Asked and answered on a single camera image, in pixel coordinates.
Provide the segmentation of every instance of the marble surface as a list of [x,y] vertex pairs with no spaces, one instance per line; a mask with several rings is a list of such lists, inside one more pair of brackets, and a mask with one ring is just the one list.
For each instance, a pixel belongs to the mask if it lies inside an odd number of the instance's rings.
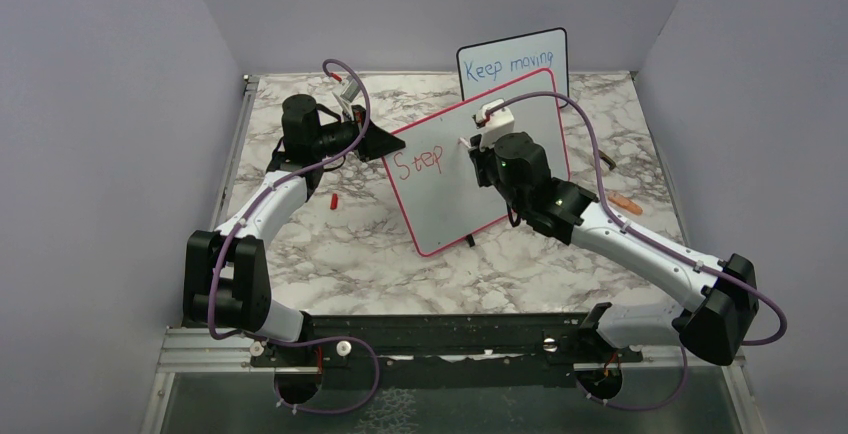
[[[454,73],[363,76],[374,121],[389,131],[460,101]],[[626,72],[576,74],[571,96],[592,119],[601,149],[618,167],[607,190],[644,213],[640,224],[681,240],[677,219],[636,91]],[[261,183],[281,136],[281,103],[306,93],[333,106],[334,81],[317,74],[264,76],[259,84],[229,214]],[[588,134],[564,110],[572,181],[597,191]],[[339,209],[330,198],[339,195]],[[475,236],[477,246],[420,257],[382,162],[350,157],[326,173],[312,199],[268,247],[274,299],[317,314],[508,313],[588,310],[595,303],[655,302],[665,294],[604,257],[501,222]]]

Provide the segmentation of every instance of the whiteboard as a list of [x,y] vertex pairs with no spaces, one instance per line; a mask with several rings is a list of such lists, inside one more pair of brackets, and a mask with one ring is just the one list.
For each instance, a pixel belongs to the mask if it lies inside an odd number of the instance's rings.
[[[555,88],[553,72],[538,69],[496,89],[404,126],[392,134],[406,147],[383,158],[415,248],[431,256],[506,217],[494,188],[477,186],[468,149],[459,138],[479,131],[472,117],[484,104]],[[569,178],[565,135],[556,99],[535,97],[512,104],[515,132],[527,132],[545,148],[551,174]]]
[[560,92],[568,95],[567,34],[558,27],[462,47],[456,51],[456,67],[463,99],[540,67],[550,69]]

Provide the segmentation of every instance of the red handwriting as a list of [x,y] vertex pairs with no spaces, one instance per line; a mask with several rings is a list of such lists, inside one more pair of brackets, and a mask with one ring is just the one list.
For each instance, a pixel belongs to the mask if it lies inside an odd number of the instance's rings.
[[[415,156],[412,159],[412,167],[415,168],[415,172],[421,172],[422,170],[428,167],[436,166],[436,169],[439,170],[439,174],[441,174],[442,166],[441,164],[439,164],[439,159],[442,158],[443,152],[444,149],[442,149],[442,146],[435,146],[433,147],[432,151],[422,152],[421,154]],[[397,166],[398,168],[406,169],[406,174],[401,174],[400,176],[400,179],[402,181],[405,181],[409,179],[409,176],[412,174],[412,169],[409,168],[409,165],[403,164],[400,161],[401,156],[403,156],[403,153],[398,152],[392,157],[392,160],[395,162],[395,166]]]

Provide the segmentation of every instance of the red frame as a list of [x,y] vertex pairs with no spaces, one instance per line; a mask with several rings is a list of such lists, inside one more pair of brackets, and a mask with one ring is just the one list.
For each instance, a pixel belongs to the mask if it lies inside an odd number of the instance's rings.
[[[469,102],[476,101],[477,99],[479,99],[483,96],[489,95],[492,92],[503,89],[504,87],[515,84],[518,81],[521,81],[523,79],[527,79],[528,77],[534,76],[534,75],[536,75],[540,72],[547,72],[548,75],[551,76],[551,84],[553,85],[554,91],[556,92],[556,80],[554,79],[553,71],[551,71],[547,67],[542,67],[542,68],[536,69],[535,71],[528,72],[527,74],[524,74],[521,77],[517,77],[517,78],[515,78],[515,79],[513,79],[509,82],[501,84],[500,86],[489,89],[486,92],[480,93],[480,94],[472,97],[471,99],[466,99],[466,100],[464,100],[464,101],[462,101],[458,104],[454,104],[453,106],[442,109],[441,111],[436,112],[435,114],[431,114],[427,117],[423,117],[421,119],[418,119],[417,121],[415,121],[413,123],[407,124],[406,126],[403,126],[400,129],[396,129],[395,131],[392,131],[392,134],[398,134],[398,133],[401,133],[403,131],[406,131],[407,129],[413,128],[413,127],[415,127],[419,124],[422,124],[426,121],[429,121],[431,119],[439,117],[442,114],[445,114],[447,112],[450,112],[450,111],[456,109],[457,107],[464,106],[465,104],[468,104]],[[563,126],[562,126],[562,116],[559,113],[559,103],[556,102],[557,100],[555,98],[552,98],[552,99],[554,101],[554,109],[556,110],[556,113],[557,113],[557,121],[559,122],[559,132],[562,135],[562,152],[563,152],[563,155],[565,156],[565,169],[568,171],[568,179],[571,180],[571,165],[568,163],[568,149],[565,147],[565,131],[563,130]],[[395,180],[392,177],[392,171],[389,170],[389,164],[386,161],[385,157],[383,157],[383,167],[386,168],[386,174],[389,177],[389,182],[392,184],[392,190],[395,192],[395,197],[398,200],[398,205],[400,206],[400,212],[401,212],[401,214],[403,214],[403,220],[404,220],[404,222],[406,222],[406,227],[407,227],[407,229],[409,229],[409,234],[412,235],[412,243],[415,245],[415,250],[418,251],[418,254],[421,257],[433,256],[433,255],[438,254],[439,252],[442,252],[445,249],[447,249],[451,246],[455,246],[456,244],[465,240],[465,237],[460,237],[459,239],[452,241],[452,242],[449,242],[448,244],[446,244],[446,245],[444,245],[444,246],[442,246],[442,247],[440,247],[440,248],[436,249],[435,251],[430,252],[428,254],[421,252],[421,249],[418,247],[418,240],[415,238],[415,231],[412,230],[412,224],[409,223],[409,217],[407,217],[407,215],[406,215],[406,209],[404,209],[404,207],[403,207],[403,201],[401,201],[401,199],[400,199],[400,194],[398,194],[397,186],[395,185]],[[495,219],[494,221],[486,224],[483,227],[480,227],[479,229],[475,229],[474,231],[471,232],[471,234],[477,234],[478,232],[482,231],[483,229],[486,229],[489,226],[497,224],[498,222],[501,222],[504,219],[506,219],[506,215],[504,215],[503,217],[499,217],[498,219]]]

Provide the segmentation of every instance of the wall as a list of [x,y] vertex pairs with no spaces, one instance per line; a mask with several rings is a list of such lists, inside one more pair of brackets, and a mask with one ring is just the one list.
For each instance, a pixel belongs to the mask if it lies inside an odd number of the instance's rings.
[[572,70],[638,69],[677,0],[205,0],[251,73],[454,70],[464,45],[568,29]]
[[846,39],[848,0],[680,0],[638,78],[691,243],[748,256],[789,316],[746,349],[772,433],[848,421]]
[[0,430],[137,432],[241,73],[202,0],[4,0],[0,32]]

